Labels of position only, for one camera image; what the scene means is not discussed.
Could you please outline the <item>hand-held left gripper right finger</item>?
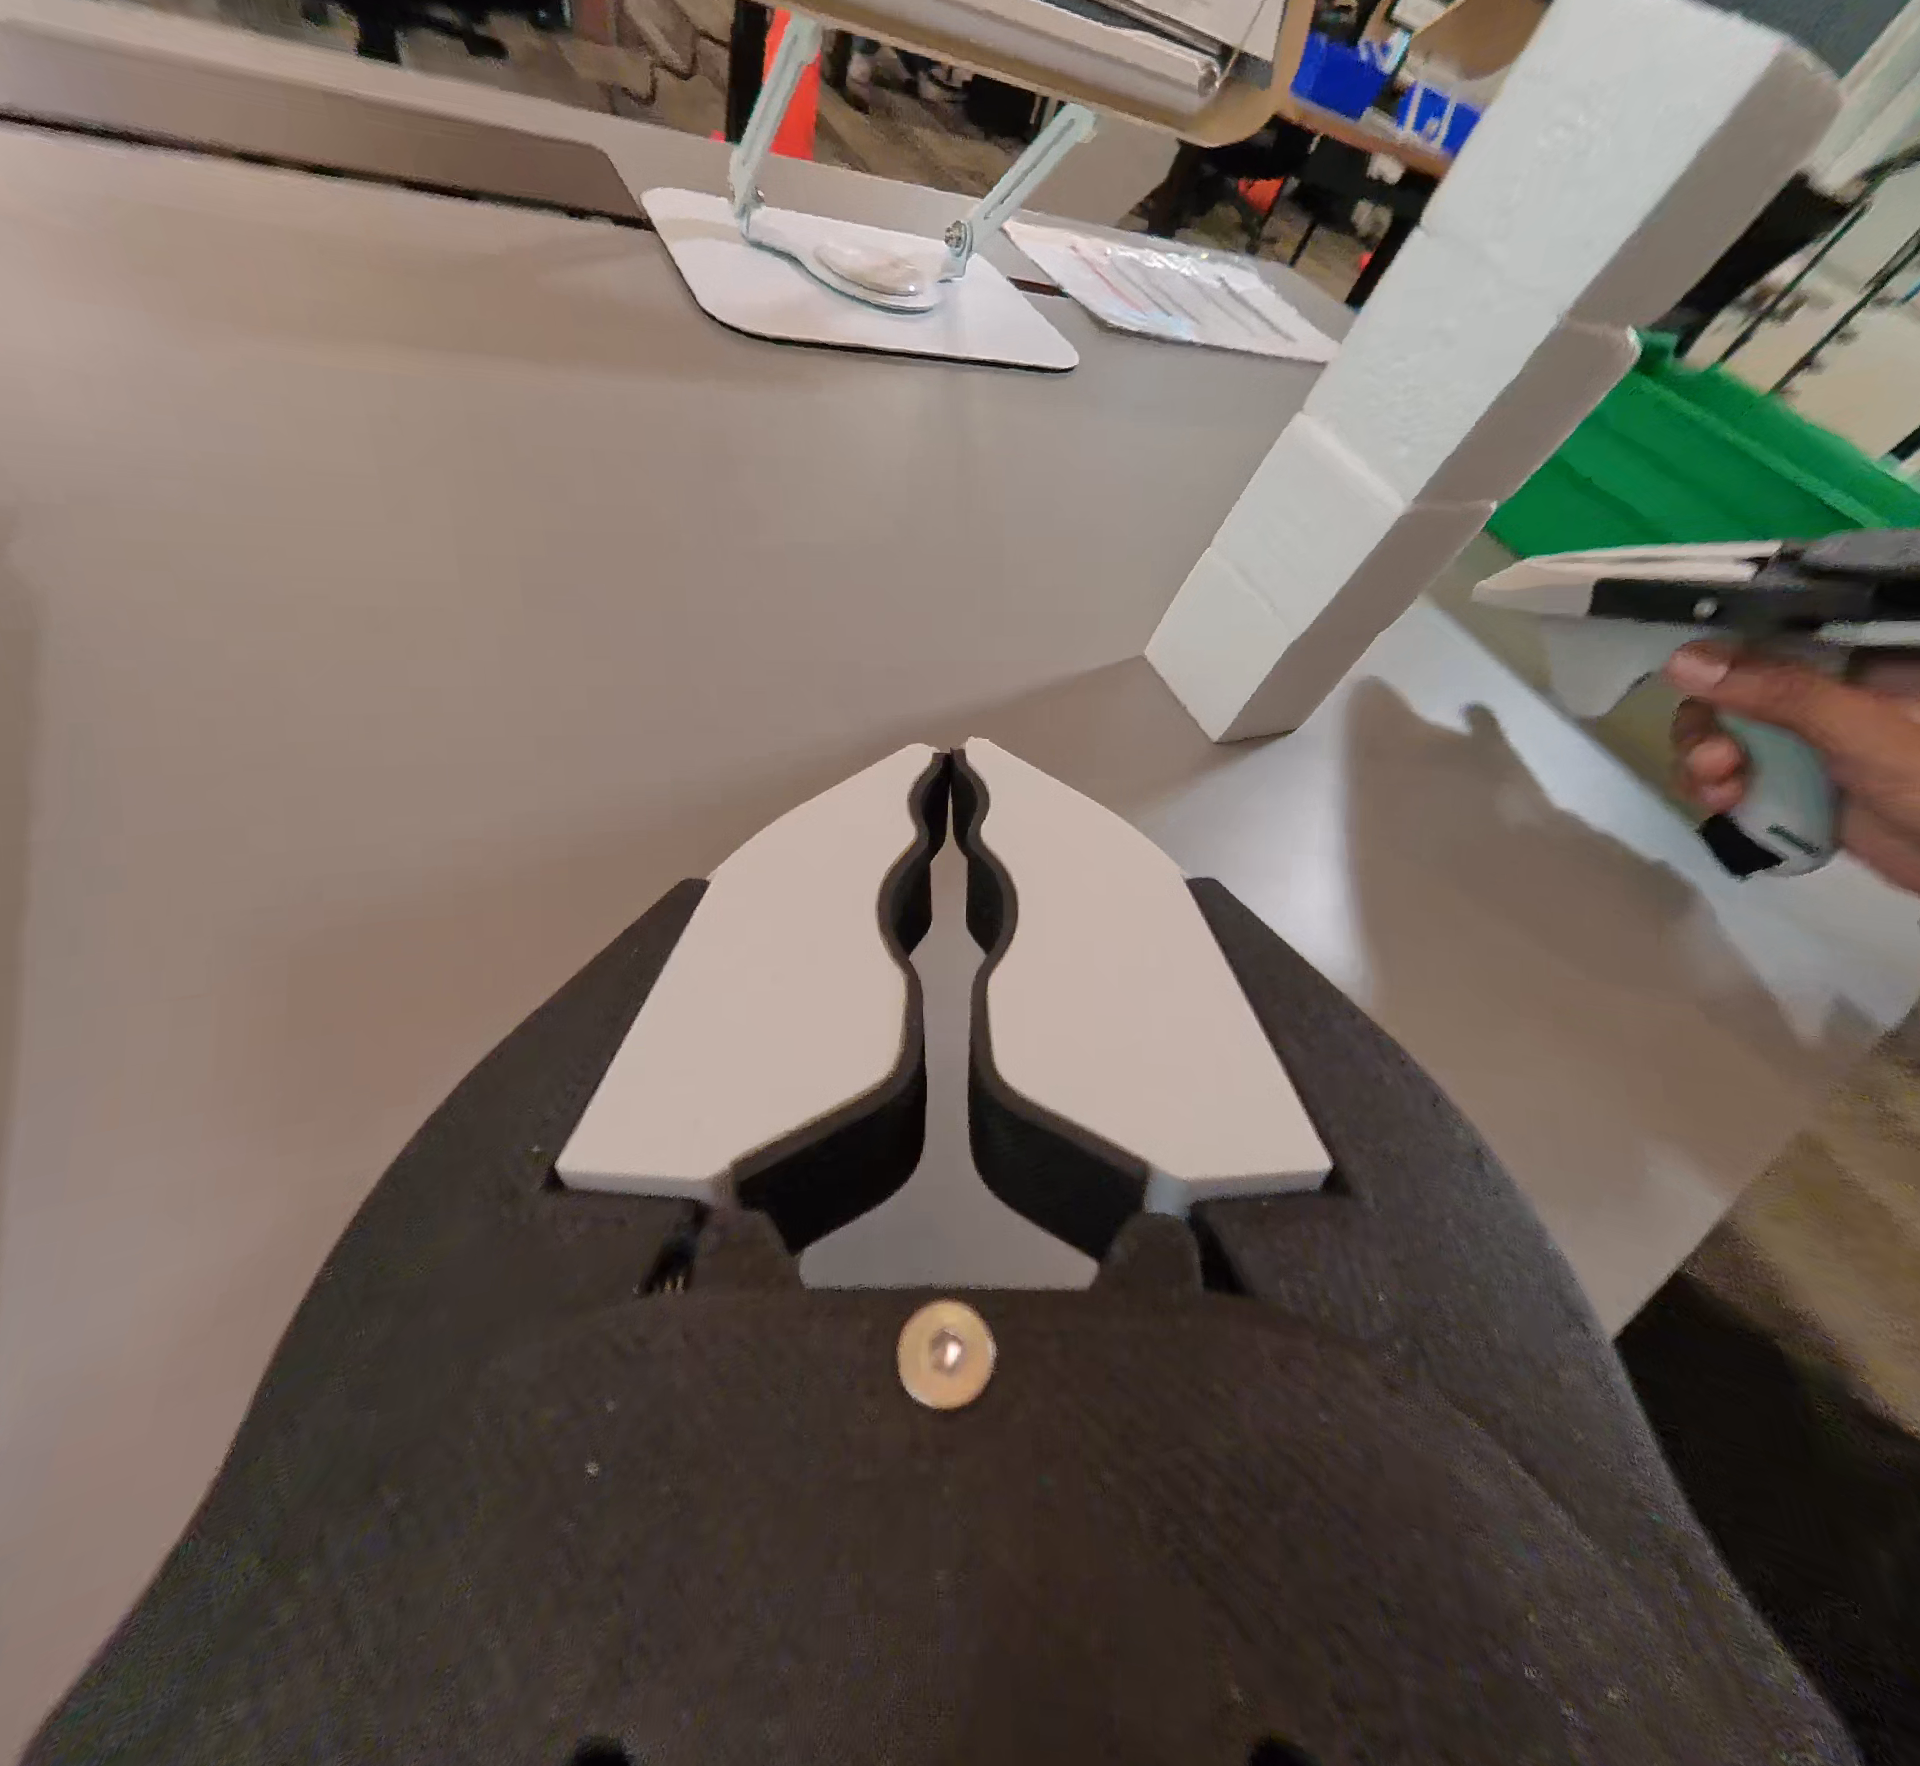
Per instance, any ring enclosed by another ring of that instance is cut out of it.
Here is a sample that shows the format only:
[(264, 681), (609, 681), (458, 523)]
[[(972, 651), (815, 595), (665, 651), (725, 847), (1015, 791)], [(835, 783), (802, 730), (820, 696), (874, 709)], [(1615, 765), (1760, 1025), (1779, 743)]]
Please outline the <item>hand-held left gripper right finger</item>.
[(1331, 1151), (1194, 879), (1009, 747), (952, 754), (981, 947), (968, 1146), (997, 1203), (1102, 1257), (1134, 1216), (1305, 1196)]

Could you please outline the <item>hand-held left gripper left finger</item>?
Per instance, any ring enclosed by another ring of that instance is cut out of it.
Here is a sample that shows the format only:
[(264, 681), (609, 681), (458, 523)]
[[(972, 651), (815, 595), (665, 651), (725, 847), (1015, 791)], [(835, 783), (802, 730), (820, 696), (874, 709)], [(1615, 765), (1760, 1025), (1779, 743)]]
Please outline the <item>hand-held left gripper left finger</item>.
[(701, 882), (552, 1176), (737, 1205), (787, 1253), (897, 1196), (925, 1137), (913, 954), (952, 754), (904, 743), (802, 802)]

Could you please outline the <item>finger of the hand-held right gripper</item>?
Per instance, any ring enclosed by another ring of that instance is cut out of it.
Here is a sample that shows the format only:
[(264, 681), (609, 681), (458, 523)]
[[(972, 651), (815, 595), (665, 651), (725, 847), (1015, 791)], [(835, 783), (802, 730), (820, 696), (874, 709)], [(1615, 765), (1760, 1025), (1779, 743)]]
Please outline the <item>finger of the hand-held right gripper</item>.
[(1599, 577), (1643, 581), (1747, 581), (1784, 548), (1780, 538), (1764, 543), (1693, 543), (1693, 547), (1617, 547), (1535, 554), (1509, 562), (1500, 584), (1573, 584)]
[(1557, 621), (1714, 621), (1750, 581), (1483, 581), (1476, 601)]

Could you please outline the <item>white foam cube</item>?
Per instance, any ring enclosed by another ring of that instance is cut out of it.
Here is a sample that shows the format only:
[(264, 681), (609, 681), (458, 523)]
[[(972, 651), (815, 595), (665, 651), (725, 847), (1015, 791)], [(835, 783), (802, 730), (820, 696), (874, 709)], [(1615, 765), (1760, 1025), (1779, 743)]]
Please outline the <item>white foam cube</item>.
[(1474, 249), (1415, 231), (1299, 422), (1407, 508), (1505, 504), (1637, 366), (1630, 325), (1578, 322)]
[(1209, 538), (1289, 627), (1388, 627), (1486, 529), (1499, 499), (1407, 504), (1339, 437), (1292, 417)]
[(1693, 0), (1554, 0), (1415, 240), (1447, 295), (1645, 325), (1813, 159), (1838, 78), (1798, 42)]
[(1145, 663), (1209, 743), (1299, 730), (1435, 569), (1375, 554), (1351, 574), (1262, 593), (1207, 548), (1145, 643)]

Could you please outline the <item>grey desk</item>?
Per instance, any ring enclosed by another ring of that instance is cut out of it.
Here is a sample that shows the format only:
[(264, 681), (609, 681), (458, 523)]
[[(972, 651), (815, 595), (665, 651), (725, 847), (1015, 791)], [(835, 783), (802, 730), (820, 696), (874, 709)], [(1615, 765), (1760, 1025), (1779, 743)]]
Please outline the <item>grey desk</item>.
[(678, 879), (984, 735), (1215, 877), (1625, 1321), (1918, 1003), (1435, 605), (1283, 740), (1145, 638), (1305, 379), (713, 325), (651, 235), (2, 131), (2, 1761), (405, 1137)]

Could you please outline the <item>person's right hand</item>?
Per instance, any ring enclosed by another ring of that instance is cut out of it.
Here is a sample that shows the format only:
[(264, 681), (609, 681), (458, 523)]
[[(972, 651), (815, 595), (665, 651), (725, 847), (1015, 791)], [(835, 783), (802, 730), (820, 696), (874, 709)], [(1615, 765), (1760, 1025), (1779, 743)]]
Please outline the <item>person's right hand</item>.
[(1838, 794), (1838, 847), (1903, 892), (1918, 892), (1918, 655), (1870, 651), (1861, 675), (1826, 675), (1729, 643), (1676, 648), (1666, 681), (1681, 696), (1671, 720), (1680, 791), (1705, 814), (1732, 814), (1747, 754), (1729, 724), (1798, 736)]

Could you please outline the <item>green plastic bin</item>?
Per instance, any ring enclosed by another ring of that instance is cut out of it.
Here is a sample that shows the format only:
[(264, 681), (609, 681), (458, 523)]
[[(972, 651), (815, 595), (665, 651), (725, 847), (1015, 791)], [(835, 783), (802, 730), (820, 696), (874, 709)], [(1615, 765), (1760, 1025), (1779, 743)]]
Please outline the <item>green plastic bin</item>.
[(1854, 529), (1918, 529), (1918, 486), (1667, 332), (1486, 520), (1514, 555)]

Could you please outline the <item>clear plastic bag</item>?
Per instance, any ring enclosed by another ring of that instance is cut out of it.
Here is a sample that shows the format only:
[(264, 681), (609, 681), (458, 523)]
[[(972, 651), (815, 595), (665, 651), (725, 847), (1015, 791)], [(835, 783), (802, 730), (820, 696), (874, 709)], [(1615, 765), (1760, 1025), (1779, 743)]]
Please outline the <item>clear plastic bag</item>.
[(1029, 218), (1013, 218), (1003, 237), (1117, 332), (1301, 366), (1339, 353), (1331, 332), (1236, 260)]

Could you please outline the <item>blue plastic crate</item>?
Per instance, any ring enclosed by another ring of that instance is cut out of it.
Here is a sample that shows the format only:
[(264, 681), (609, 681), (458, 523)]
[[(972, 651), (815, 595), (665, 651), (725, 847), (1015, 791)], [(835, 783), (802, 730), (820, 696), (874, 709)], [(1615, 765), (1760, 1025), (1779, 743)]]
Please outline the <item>blue plastic crate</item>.
[(1476, 131), (1483, 108), (1474, 99), (1447, 97), (1435, 80), (1401, 78), (1391, 46), (1339, 42), (1328, 30), (1305, 30), (1292, 104), (1345, 120), (1375, 133), (1393, 133), (1401, 146), (1456, 156)]

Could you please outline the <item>brown cardboard box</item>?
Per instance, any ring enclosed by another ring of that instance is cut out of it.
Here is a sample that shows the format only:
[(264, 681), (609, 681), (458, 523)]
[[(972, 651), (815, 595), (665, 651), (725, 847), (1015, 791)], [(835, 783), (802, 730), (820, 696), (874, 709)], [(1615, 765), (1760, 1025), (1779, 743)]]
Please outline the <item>brown cardboard box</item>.
[(1551, 0), (1457, 0), (1421, 29), (1401, 73), (1441, 73), (1456, 80), (1489, 78), (1511, 66)]

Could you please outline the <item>white stand base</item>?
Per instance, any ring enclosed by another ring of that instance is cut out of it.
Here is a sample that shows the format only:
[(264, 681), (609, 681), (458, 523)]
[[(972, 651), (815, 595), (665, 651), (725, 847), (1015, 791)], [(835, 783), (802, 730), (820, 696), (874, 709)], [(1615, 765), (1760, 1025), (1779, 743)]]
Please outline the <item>white stand base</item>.
[(1145, 123), (1176, 129), (1207, 108), (1233, 71), (1228, 48), (1176, 39), (1091, 0), (823, 3), (829, 21), (874, 21), (877, 34), (924, 54), (953, 54), (975, 73), (1033, 93), (1050, 80), (1061, 107), (938, 237), (770, 205), (764, 169), (776, 108), (751, 108), (731, 146), (725, 195), (685, 186), (640, 195), (646, 228), (697, 306), (713, 322), (764, 341), (1033, 371), (1075, 367), (1072, 345), (991, 266), (991, 240), (1093, 133), (1100, 113), (1132, 107)]

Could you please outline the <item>orange traffic cone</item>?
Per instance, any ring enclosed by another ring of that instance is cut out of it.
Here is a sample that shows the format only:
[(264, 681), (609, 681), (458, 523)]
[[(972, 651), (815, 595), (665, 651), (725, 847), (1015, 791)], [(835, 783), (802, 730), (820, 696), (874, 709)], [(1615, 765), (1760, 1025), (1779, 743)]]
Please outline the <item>orange traffic cone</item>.
[(823, 88), (823, 29), (806, 13), (776, 9), (768, 30), (768, 66), (757, 108), (776, 108), (770, 156), (815, 159), (815, 108)]

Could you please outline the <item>adjoining grey table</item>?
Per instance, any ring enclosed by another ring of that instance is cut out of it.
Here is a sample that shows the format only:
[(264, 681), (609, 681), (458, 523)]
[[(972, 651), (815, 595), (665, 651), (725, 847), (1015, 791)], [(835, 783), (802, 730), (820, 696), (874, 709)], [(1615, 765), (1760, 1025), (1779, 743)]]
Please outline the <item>adjoining grey table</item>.
[(590, 215), (636, 211), (653, 186), (725, 195), (731, 159), (584, 99), (118, 0), (2, 0), (2, 117)]

